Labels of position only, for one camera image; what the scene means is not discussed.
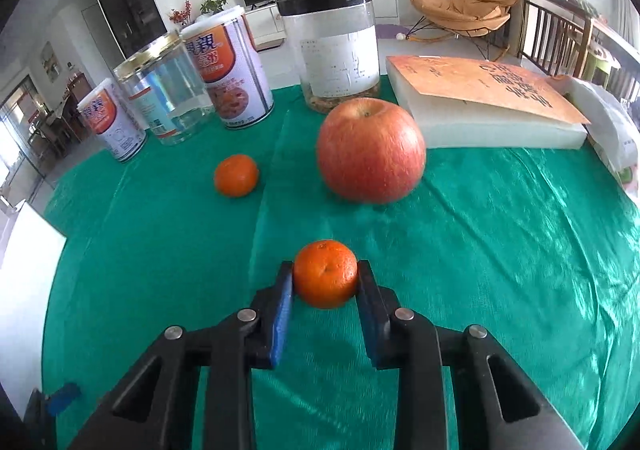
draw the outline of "clear plastic jar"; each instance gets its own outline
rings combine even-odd
[[[163,145],[193,136],[214,112],[202,77],[177,32],[168,32],[114,69],[129,98]]]
[[[300,85],[311,109],[380,94],[372,0],[278,0]]]

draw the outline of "can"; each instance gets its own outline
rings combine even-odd
[[[164,145],[193,136],[214,112],[202,77],[175,31],[131,55],[114,73],[130,106]]]
[[[131,159],[146,134],[126,112],[126,98],[113,78],[105,78],[78,104],[78,112],[118,161]]]
[[[226,127],[248,127],[271,112],[273,95],[244,8],[235,6],[198,20],[180,36]]]

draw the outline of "door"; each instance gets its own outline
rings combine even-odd
[[[104,18],[100,5],[96,3],[82,10],[82,18],[86,27],[89,28],[89,33],[94,38],[95,46],[102,55],[105,64],[113,71],[124,60],[124,55],[113,38],[111,28]]]

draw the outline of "blue object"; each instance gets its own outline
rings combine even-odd
[[[74,400],[80,397],[80,387],[73,382],[65,383],[47,399],[46,408],[50,416],[56,417]]]
[[[269,353],[269,360],[273,367],[277,366],[282,356],[284,342],[287,337],[287,326],[289,325],[289,315],[291,313],[291,304],[293,302],[293,280],[292,271],[289,270],[282,284],[282,293],[276,316],[273,321],[272,335],[273,342]]]

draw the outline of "plastic bag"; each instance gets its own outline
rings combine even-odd
[[[591,122],[585,127],[593,149],[625,193],[640,205],[640,133],[623,105],[601,86],[584,80],[565,75],[549,77],[547,82]]]

